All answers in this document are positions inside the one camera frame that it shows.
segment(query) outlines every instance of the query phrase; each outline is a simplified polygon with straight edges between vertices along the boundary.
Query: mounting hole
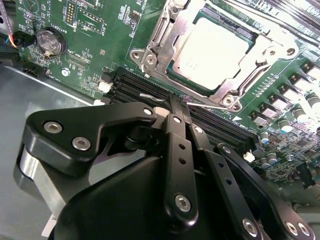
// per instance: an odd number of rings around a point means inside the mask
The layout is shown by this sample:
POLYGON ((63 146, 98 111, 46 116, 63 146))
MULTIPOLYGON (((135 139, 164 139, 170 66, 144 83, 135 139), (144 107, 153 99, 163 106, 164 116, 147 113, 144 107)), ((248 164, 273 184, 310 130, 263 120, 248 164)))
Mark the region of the mounting hole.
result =
POLYGON ((289 49, 286 51, 286 54, 287 54, 288 56, 291 56, 291 55, 295 54, 295 52, 296 52, 296 50, 291 47, 291 48, 289 48, 289 49))
POLYGON ((182 150, 185 150, 186 149, 186 147, 185 147, 185 145, 183 145, 183 144, 179 144, 179 148, 181 148, 182 150))
POLYGON ((179 162, 183 165, 185 165, 187 162, 182 157, 179 158, 179 162))
POLYGON ((144 108, 143 111, 144 111, 144 113, 147 114, 147 115, 152 115, 152 111, 149 110, 148 108, 144 108))
POLYGON ((240 110, 240 106, 239 106, 239 105, 234 105, 234 106, 233 106, 233 110, 235 110, 235 111, 240 110))
POLYGON ((134 59, 139 59, 139 54, 137 52, 132 53, 134 59))
POLYGON ((177 14, 178 13, 178 8, 176 8, 175 6, 172 8, 172 12, 174 13, 174 14, 177 14))
POLYGON ((225 179, 225 182, 226 182, 227 184, 229 184, 229 185, 231 185, 231 184, 232 184, 232 181, 231 181, 231 180, 229 180, 229 179, 225 179))
POLYGON ((173 120, 176 121, 178 124, 181 123, 180 118, 178 118, 178 117, 176 117, 176 116, 173 117, 173 120))

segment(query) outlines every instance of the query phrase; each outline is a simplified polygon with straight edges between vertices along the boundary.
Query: capacitor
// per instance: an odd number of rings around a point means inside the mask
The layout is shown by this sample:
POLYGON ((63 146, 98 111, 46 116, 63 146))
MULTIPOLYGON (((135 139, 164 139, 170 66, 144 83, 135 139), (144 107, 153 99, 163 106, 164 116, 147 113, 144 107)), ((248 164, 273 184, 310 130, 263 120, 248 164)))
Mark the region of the capacitor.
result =
POLYGON ((271 166, 271 165, 268 163, 268 159, 267 159, 266 157, 261 158, 260 162, 261 162, 261 167, 262 167, 263 169, 267 169, 268 167, 271 166))
POLYGON ((319 111, 320 109, 320 98, 317 96, 310 97, 308 100, 308 103, 312 110, 319 111))
POLYGON ((288 120, 281 120, 278 122, 278 125, 283 133, 290 133, 293 127, 290 125, 288 120))
POLYGON ((270 165, 275 164, 276 162, 278 162, 277 160, 277 155, 275 153, 269 153, 266 158, 268 159, 268 163, 270 165))
POLYGON ((285 159, 288 161, 288 162, 292 162, 294 159, 294 156, 292 154, 289 154, 287 156, 285 156, 285 159))
POLYGON ((299 173, 297 171, 294 171, 292 173, 292 177, 293 177, 294 180, 299 180, 300 179, 299 173))
POLYGON ((298 123, 305 123, 309 118, 302 108, 297 108, 292 112, 298 123))
POLYGON ((263 144, 269 143, 269 137, 268 137, 268 133, 266 131, 263 131, 260 133, 260 141, 263 144))
POLYGON ((291 175, 291 174, 289 174, 287 177, 286 177, 286 179, 288 180, 288 182, 289 183, 293 183, 295 180, 294 180, 294 177, 291 175))

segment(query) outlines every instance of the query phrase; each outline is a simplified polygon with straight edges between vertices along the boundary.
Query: black metal arm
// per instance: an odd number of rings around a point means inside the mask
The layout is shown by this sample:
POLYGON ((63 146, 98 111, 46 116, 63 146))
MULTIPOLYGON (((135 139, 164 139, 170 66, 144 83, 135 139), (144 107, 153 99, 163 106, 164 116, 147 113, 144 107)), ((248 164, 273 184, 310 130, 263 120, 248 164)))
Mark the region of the black metal arm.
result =
POLYGON ((307 223, 227 144, 212 146, 174 95, 40 111, 26 121, 14 176, 58 217, 50 239, 313 240, 307 223), (101 153, 146 157, 90 186, 101 153))

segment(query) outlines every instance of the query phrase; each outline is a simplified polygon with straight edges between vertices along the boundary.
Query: green circuit board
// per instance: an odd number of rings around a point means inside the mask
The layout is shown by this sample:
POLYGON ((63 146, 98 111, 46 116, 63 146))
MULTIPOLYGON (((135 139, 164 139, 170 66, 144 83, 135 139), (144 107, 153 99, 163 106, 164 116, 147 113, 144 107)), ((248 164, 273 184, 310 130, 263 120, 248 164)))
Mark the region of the green circuit board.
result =
MULTIPOLYGON (((259 27, 258 23, 243 13, 235 12, 218 0, 213 2, 244 22, 259 27)), ((23 60, 45 68, 50 78, 94 99, 100 99, 103 92, 98 89, 98 83, 105 68, 112 71, 123 67, 144 76, 130 59, 129 52, 133 48, 143 49, 147 46, 164 4, 165 0, 19 0, 17 18, 21 31, 34 35, 37 30, 50 26, 63 34, 68 45, 65 54, 51 60, 45 59, 36 45, 21 48, 20 55, 23 60), (68 76, 62 74, 64 68, 69 69, 68 76)), ((250 117, 253 111, 259 110, 262 103, 269 102, 270 95, 279 94, 281 85, 290 85, 289 78, 293 74, 310 78, 302 71, 303 65, 308 62, 320 65, 320 51, 298 39, 296 43, 300 47, 299 55, 290 60, 278 60, 241 99, 243 108, 240 112, 209 110, 250 132, 258 134, 268 131, 276 136, 276 141, 261 145, 264 153, 257 154, 261 158, 267 153, 277 153, 279 162, 266 170, 267 176, 275 182, 285 182, 287 175, 304 161, 317 166, 320 157, 317 143, 319 137, 315 132, 319 119, 303 125, 297 123, 291 112, 296 103, 289 105, 262 128, 250 117), (288 119, 294 126, 293 131, 282 133, 278 127, 279 119, 288 119), (303 147, 299 145, 301 140, 307 141, 303 147), (310 150, 313 154, 306 155, 305 152, 310 150), (293 153, 294 161, 286 161, 286 157, 293 153)), ((155 78, 146 81, 152 81, 184 98, 189 97, 155 78)))

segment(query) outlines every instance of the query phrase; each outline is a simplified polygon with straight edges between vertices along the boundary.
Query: black connector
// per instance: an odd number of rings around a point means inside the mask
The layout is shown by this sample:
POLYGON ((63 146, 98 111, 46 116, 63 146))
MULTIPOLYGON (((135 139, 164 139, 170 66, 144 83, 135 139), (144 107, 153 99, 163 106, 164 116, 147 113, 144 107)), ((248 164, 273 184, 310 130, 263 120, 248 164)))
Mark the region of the black connector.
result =
POLYGON ((22 71, 25 74, 30 75, 31 77, 34 77, 36 79, 39 78, 39 76, 44 75, 45 70, 43 67, 36 65, 32 62, 26 62, 22 65, 22 71))
POLYGON ((13 40, 17 48, 27 48, 30 45, 35 44, 36 37, 34 35, 29 35, 23 31, 16 31, 13 34, 13 40))

